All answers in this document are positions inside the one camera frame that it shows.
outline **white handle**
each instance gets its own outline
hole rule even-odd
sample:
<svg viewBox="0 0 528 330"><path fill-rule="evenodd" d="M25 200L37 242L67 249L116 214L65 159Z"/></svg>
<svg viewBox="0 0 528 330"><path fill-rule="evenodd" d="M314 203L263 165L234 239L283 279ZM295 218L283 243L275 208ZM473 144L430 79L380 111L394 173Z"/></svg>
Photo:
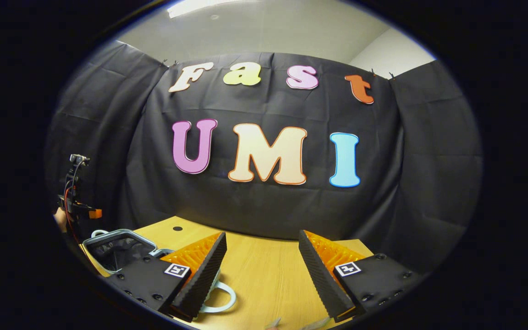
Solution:
<svg viewBox="0 0 528 330"><path fill-rule="evenodd" d="M105 230L97 229L97 230L95 230L94 232L91 233L91 238L94 238L95 236L99 236L98 234L104 235L104 234L107 234L107 233L108 232L105 231Z"/></svg>
<svg viewBox="0 0 528 330"><path fill-rule="evenodd" d="M232 288L230 288L227 284L220 282L220 281L217 281L217 283L215 284L215 287L226 291L231 296L231 298L229 299L229 302L222 307L210 307L210 306L203 305L203 307L201 307L201 310L199 311L200 313L223 312L223 311L230 309L235 304L236 296Z"/></svg>

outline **blue letter i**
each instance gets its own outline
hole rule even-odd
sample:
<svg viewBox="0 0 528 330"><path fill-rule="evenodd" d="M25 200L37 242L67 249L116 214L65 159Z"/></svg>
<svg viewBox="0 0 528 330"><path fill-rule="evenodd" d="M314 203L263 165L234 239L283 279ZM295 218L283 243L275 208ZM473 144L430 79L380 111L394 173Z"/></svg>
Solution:
<svg viewBox="0 0 528 330"><path fill-rule="evenodd" d="M335 174L329 183L336 187L355 187L360 184L356 175L356 144L360 139L354 134L332 133L329 140L335 144Z"/></svg>

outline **ceiling light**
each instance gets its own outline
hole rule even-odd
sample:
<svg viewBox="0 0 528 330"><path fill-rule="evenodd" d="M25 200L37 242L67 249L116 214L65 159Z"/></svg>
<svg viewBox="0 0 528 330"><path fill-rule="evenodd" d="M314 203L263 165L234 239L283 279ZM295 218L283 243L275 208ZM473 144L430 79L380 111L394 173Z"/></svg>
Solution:
<svg viewBox="0 0 528 330"><path fill-rule="evenodd" d="M237 2L243 0L183 0L178 4L167 9L168 16L174 18L185 13L196 11L197 9L215 6L220 4L226 4L227 2Z"/></svg>

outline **orange soft gripper pad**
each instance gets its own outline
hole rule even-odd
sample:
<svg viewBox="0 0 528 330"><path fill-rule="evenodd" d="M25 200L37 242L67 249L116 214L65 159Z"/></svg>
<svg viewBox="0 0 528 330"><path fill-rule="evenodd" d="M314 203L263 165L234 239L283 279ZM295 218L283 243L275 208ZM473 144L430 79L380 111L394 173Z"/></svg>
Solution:
<svg viewBox="0 0 528 330"><path fill-rule="evenodd" d="M195 276L197 270L207 257L209 251L213 247L213 244L217 239L223 234L223 232L218 232L211 236L207 236L202 240L199 240L195 243L191 243L188 246L180 248L173 253L170 253L160 259L163 261L168 261L169 263L174 263L178 265L183 265L191 268L191 276L187 278L183 286L186 286L187 283Z"/></svg>
<svg viewBox="0 0 528 330"><path fill-rule="evenodd" d="M313 234L310 231L303 231L307 235L308 240L311 242L319 257L321 258L321 261L323 261L323 264L325 265L325 268L327 268L329 274L333 276L335 282L337 282L340 288L343 289L343 287L337 280L337 277L335 276L335 274L333 274L333 269L335 269L337 265L358 261L368 256L361 255L360 253L352 251L347 247L340 246L339 244L327 240L327 238L321 237L317 234Z"/></svg>

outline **black fabric backdrop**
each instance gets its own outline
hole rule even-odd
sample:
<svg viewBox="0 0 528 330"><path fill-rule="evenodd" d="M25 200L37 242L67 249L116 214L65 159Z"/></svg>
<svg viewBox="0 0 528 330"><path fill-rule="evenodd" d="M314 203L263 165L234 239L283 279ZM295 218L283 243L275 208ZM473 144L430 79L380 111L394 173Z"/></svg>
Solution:
<svg viewBox="0 0 528 330"><path fill-rule="evenodd" d="M169 93L182 68L214 62L187 90ZM256 62L262 81L227 85L234 63ZM289 88L287 69L310 65L319 86ZM371 84L373 104L352 95L346 75ZM187 156L198 152L197 121L212 118L211 161L189 175L172 159L172 124L190 121ZM256 123L272 144L286 126L307 130L301 186L227 177L235 165L233 126ZM71 153L91 157L82 172L83 201L102 208L107 229L136 229L173 215L255 236L296 239L300 229L331 240L360 238L417 271L431 271L471 217L482 175L478 132L469 105L438 62L396 79L302 55L222 55L170 69L115 42L76 74L61 96L47 147L52 198ZM335 147L329 135L359 137L360 184L334 187Z"/></svg>

